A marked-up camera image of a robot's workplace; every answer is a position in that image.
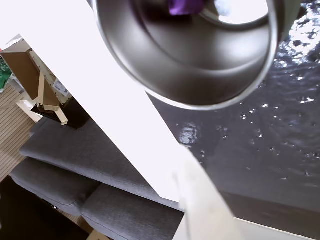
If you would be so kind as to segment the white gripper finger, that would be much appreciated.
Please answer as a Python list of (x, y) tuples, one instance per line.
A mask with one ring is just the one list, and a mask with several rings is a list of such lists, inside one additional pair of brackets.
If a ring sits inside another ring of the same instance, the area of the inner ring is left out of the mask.
[(175, 240), (244, 239), (216, 186), (184, 146), (179, 147), (173, 177), (184, 212)]

